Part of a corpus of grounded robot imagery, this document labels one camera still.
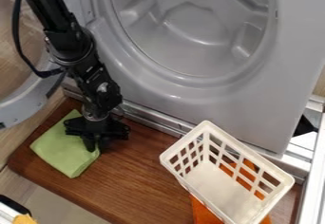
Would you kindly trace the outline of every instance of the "plastic basket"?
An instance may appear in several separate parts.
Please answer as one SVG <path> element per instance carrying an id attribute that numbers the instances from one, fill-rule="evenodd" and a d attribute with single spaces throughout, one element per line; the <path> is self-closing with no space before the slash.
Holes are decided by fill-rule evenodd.
<path id="1" fill-rule="evenodd" d="M 161 154 L 162 165 L 224 223 L 259 223 L 295 180 L 210 121 Z"/>

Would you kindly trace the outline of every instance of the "black robotic arm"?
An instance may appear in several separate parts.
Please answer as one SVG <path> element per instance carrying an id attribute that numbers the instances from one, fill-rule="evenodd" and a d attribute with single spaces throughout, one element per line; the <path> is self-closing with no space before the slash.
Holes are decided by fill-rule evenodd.
<path id="1" fill-rule="evenodd" d="M 43 78 L 66 70 L 84 94 L 83 117 L 65 121 L 67 134 L 80 136 L 90 152 L 114 139 L 127 140 L 129 127 L 110 115 L 123 100 L 120 88 L 100 61 L 91 33 L 80 26 L 64 0 L 27 1 L 44 27 L 48 52 L 61 66 L 52 71 L 31 68 Z M 28 63 L 19 44 L 20 4 L 21 0 L 15 1 L 12 35 L 18 53 Z"/>

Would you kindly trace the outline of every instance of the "washing machine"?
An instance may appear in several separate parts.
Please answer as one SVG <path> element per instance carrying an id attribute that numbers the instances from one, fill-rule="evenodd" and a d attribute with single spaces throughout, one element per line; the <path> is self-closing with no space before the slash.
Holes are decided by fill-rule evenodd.
<path id="1" fill-rule="evenodd" d="M 325 0 L 66 0 L 128 102 L 276 153 L 324 64 Z"/>

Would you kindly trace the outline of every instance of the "wooden board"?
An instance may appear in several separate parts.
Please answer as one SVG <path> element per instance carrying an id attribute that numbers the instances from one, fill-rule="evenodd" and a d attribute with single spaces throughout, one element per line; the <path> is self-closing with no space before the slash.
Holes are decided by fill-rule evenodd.
<path id="1" fill-rule="evenodd" d="M 130 140 L 115 141 L 80 177 L 69 179 L 39 159 L 29 145 L 80 103 L 65 101 L 10 157 L 19 175 L 92 213 L 121 224 L 193 223 L 188 193 L 159 163 L 159 154 L 177 139 L 125 121 Z M 296 185 L 271 215 L 273 223 L 294 223 L 301 188 Z"/>

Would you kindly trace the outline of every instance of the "orange cloth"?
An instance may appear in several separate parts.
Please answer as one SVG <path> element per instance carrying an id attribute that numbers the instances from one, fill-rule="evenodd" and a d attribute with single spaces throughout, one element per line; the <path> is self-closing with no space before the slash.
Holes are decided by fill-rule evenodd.
<path id="1" fill-rule="evenodd" d="M 249 168 L 251 168 L 252 170 L 255 169 L 254 164 L 248 160 L 245 160 L 245 165 L 247 165 Z M 234 168 L 236 167 L 236 163 L 231 163 L 232 166 L 234 166 Z M 220 169 L 225 172 L 227 175 L 232 176 L 233 173 L 228 170 L 226 167 L 220 167 Z M 255 177 L 252 176 L 251 174 L 249 174 L 246 171 L 242 171 L 241 172 L 243 175 L 245 175 L 247 178 L 254 180 Z M 251 186 L 248 185 L 246 182 L 244 181 L 240 181 L 240 179 L 238 180 L 238 182 L 245 187 L 246 189 L 250 189 Z M 264 196 L 259 193 L 256 192 L 255 195 L 260 198 L 260 199 L 264 199 Z M 191 200 L 192 200 L 192 207 L 193 207 L 193 217 L 194 217 L 194 223 L 195 224 L 223 224 L 223 222 L 221 220 L 219 220 L 215 215 L 213 215 L 208 209 L 206 209 L 206 207 L 204 205 L 202 205 L 195 197 L 191 196 Z M 269 215 L 267 215 L 261 222 L 260 224 L 272 224 L 271 222 L 271 218 Z"/>

